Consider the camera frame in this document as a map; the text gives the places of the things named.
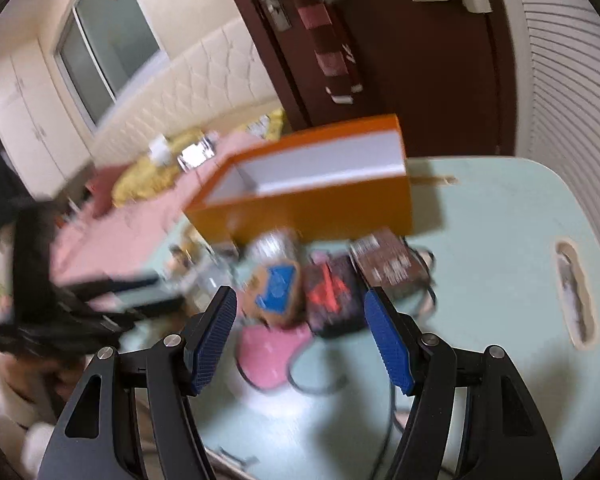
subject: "hand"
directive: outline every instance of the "hand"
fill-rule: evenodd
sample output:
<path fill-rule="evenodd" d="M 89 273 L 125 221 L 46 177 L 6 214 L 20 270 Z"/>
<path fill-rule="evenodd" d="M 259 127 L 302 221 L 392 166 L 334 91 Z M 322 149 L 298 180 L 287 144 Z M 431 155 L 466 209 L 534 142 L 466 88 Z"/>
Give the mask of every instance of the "hand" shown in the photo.
<path fill-rule="evenodd" d="M 34 381 L 39 380 L 40 375 L 49 374 L 53 374 L 56 378 L 56 393 L 62 397 L 62 400 L 68 400 L 84 372 L 84 367 L 84 357 L 67 365 L 54 359 L 34 356 L 0 355 L 2 378 L 14 392 L 29 402 L 34 401 Z"/>

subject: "window frame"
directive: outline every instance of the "window frame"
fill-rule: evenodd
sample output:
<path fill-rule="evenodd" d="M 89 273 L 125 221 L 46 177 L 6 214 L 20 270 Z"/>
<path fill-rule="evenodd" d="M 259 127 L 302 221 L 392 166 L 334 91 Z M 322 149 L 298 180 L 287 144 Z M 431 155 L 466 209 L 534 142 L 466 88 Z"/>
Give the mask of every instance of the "window frame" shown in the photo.
<path fill-rule="evenodd" d="M 67 8 L 66 8 L 65 12 L 63 13 L 62 18 L 59 23 L 59 33 L 58 33 L 57 39 L 54 43 L 55 47 L 54 47 L 53 58 L 56 62 L 56 66 L 58 67 L 58 70 L 62 77 L 62 81 L 64 82 L 65 86 L 67 87 L 69 94 L 71 95 L 72 100 L 74 101 L 76 107 L 78 108 L 78 111 L 80 112 L 82 119 L 84 120 L 85 124 L 87 125 L 87 127 L 89 128 L 89 130 L 92 134 L 96 134 L 97 130 L 100 127 L 102 127 L 104 124 L 106 124 L 107 120 L 111 117 L 111 115 L 113 115 L 115 110 L 124 101 L 129 99 L 130 95 L 132 94 L 132 92 L 129 92 L 129 90 L 137 89 L 138 87 L 142 86 L 144 82 L 151 79 L 152 76 L 154 76 L 156 73 L 160 72 L 160 70 L 163 69 L 165 66 L 167 66 L 168 63 L 170 62 L 169 56 L 166 53 L 164 46 L 160 42 L 160 38 L 155 33 L 155 29 L 153 28 L 150 20 L 147 18 L 146 13 L 144 12 L 144 9 L 142 8 L 142 4 L 140 3 L 139 0 L 136 0 L 136 1 L 138 1 L 138 6 L 140 7 L 140 11 L 142 12 L 142 16 L 144 17 L 146 24 L 149 26 L 149 30 L 154 35 L 154 40 L 158 44 L 158 50 L 149 59 L 147 59 L 144 62 L 144 64 L 136 71 L 136 73 L 133 75 L 133 77 L 131 79 L 129 79 L 129 81 L 126 82 L 125 86 L 120 91 L 120 95 L 117 98 L 113 94 L 113 92 L 109 86 L 109 83 L 107 82 L 106 78 L 104 77 L 104 74 L 102 73 L 102 69 L 94 56 L 93 49 L 91 48 L 91 45 L 90 45 L 89 41 L 87 40 L 87 37 L 84 33 L 84 29 L 82 28 L 82 23 L 80 22 L 80 18 L 78 17 L 78 12 L 76 9 L 76 5 L 78 5 L 80 0 L 70 0 L 69 1 L 69 4 L 67 5 Z M 74 85 L 74 82 L 72 81 L 71 76 L 69 75 L 69 71 L 67 70 L 67 68 L 64 64 L 64 60 L 62 59 L 61 48 L 62 48 L 62 45 L 64 44 L 64 40 L 66 39 L 67 34 L 69 33 L 68 24 L 69 24 L 69 21 L 72 19 L 75 21 L 75 24 L 78 27 L 78 30 L 80 31 L 82 41 L 84 42 L 84 45 L 87 48 L 87 51 L 91 57 L 91 61 L 95 65 L 96 70 L 97 70 L 98 74 L 100 75 L 100 78 L 102 79 L 104 86 L 107 89 L 107 92 L 109 92 L 109 95 L 113 101 L 111 106 L 107 109 L 107 111 L 104 113 L 104 115 L 100 118 L 98 123 L 95 123 L 93 121 L 93 119 L 91 119 L 91 115 L 89 114 L 89 112 L 87 111 L 87 108 L 85 107 L 84 103 L 82 102 L 80 94 L 78 94 L 78 91 Z"/>

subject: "table handle cutout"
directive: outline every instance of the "table handle cutout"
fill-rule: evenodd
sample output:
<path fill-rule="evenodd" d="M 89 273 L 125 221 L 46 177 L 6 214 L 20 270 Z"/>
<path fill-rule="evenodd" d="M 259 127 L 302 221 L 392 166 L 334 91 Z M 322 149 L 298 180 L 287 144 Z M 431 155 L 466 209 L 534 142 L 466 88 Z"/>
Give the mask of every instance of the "table handle cutout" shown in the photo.
<path fill-rule="evenodd" d="M 598 323 L 578 253 L 572 242 L 559 240 L 555 246 L 558 295 L 571 342 L 578 350 L 592 348 L 598 340 Z"/>

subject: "blue gripper pad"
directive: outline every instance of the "blue gripper pad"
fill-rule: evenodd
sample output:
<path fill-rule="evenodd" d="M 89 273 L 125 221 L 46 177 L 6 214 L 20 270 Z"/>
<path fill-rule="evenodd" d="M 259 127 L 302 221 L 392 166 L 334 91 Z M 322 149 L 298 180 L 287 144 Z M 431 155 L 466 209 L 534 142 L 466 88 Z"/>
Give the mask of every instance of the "blue gripper pad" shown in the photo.
<path fill-rule="evenodd" d="M 237 298 L 235 292 L 231 290 L 222 304 L 218 306 L 216 315 L 193 355 L 188 356 L 193 360 L 191 386 L 195 395 L 199 395 L 202 389 L 211 382 L 216 372 L 224 344 L 234 325 L 236 310 Z"/>
<path fill-rule="evenodd" d="M 403 394 L 411 395 L 414 381 L 409 366 L 409 353 L 402 344 L 382 301 L 372 290 L 365 295 L 365 318 L 391 382 L 398 386 Z"/>

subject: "light green table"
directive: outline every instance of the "light green table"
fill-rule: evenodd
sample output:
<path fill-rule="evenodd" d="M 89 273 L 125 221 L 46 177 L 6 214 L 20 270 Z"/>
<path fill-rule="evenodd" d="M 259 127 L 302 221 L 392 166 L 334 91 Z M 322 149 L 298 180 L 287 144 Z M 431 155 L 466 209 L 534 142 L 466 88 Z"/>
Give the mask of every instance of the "light green table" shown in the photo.
<path fill-rule="evenodd" d="M 600 445 L 600 337 L 587 351 L 570 341 L 558 302 L 555 244 L 568 238 L 577 247 L 600 336 L 600 247 L 589 222 L 560 178 L 529 160 L 436 158 L 409 166 L 414 175 L 457 179 L 450 186 L 413 187 L 409 242 L 437 259 L 438 310 L 421 328 L 458 348 L 503 346 L 538 405 L 564 478 L 573 478 Z M 168 243 L 149 267 L 161 267 Z M 408 311 L 409 301 L 398 308 Z M 237 332 L 214 380 L 192 403 L 205 445 L 244 460 L 256 457 L 248 472 L 260 480 L 363 480 L 390 431 L 382 478 L 399 433 L 388 426 L 392 387 L 369 332 L 318 340 L 296 365 L 305 384 L 324 386 L 345 376 L 347 386 L 337 394 L 307 399 L 253 392 L 248 402 L 234 394 Z M 278 414 L 253 409 L 258 403 L 276 406 Z M 409 403 L 398 393 L 398 407 Z M 444 461 L 451 469 L 463 410 L 458 391 Z"/>

